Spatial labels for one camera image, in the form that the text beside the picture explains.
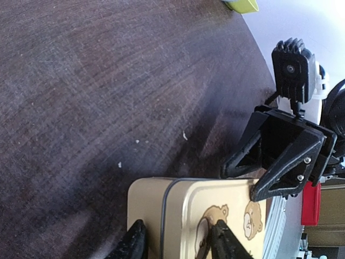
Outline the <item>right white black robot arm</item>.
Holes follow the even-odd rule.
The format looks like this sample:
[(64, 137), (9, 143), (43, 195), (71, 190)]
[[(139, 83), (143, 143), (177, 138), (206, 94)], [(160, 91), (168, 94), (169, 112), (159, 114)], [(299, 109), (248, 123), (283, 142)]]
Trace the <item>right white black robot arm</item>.
[(329, 93), (321, 123), (299, 119), (268, 105), (257, 106), (220, 177), (238, 178), (257, 169), (265, 174), (250, 188), (251, 201), (299, 194), (323, 175), (344, 173), (344, 81)]

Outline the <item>beige illustrated tin lid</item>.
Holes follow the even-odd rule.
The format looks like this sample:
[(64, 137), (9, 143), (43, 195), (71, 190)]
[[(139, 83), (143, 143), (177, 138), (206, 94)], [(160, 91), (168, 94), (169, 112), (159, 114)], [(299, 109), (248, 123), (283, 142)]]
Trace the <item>beige illustrated tin lid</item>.
[(266, 201), (256, 179), (169, 181), (162, 198), (159, 258), (211, 258), (211, 229), (223, 221), (252, 258), (264, 255)]

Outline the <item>beige chocolate tin box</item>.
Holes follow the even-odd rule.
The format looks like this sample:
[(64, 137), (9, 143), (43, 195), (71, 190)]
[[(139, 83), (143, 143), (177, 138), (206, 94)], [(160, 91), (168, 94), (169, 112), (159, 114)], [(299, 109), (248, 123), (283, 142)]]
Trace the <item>beige chocolate tin box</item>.
[(141, 219), (148, 230), (150, 258), (163, 258), (165, 193), (174, 178), (141, 178), (129, 187), (127, 226)]

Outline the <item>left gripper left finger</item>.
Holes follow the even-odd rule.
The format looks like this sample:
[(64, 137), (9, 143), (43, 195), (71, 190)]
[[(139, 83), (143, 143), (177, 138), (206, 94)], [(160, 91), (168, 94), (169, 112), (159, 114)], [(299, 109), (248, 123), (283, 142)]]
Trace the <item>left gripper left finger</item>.
[(136, 220), (105, 259), (147, 259), (148, 232), (142, 219)]

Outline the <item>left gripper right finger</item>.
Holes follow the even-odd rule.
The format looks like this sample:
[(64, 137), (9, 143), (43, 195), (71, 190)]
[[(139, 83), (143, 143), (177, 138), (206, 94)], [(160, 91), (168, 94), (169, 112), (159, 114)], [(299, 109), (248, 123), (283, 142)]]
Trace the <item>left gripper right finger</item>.
[(223, 220), (212, 226), (210, 242), (213, 259), (253, 259)]

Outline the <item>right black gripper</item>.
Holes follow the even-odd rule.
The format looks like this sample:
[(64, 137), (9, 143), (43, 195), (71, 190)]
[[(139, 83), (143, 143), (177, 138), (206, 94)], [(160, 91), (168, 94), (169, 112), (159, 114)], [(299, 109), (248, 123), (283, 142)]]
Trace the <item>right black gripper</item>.
[(254, 110), (220, 177), (237, 178), (262, 165), (267, 171), (250, 189), (253, 202), (299, 194), (307, 181), (316, 186), (333, 154), (335, 132), (268, 105)]

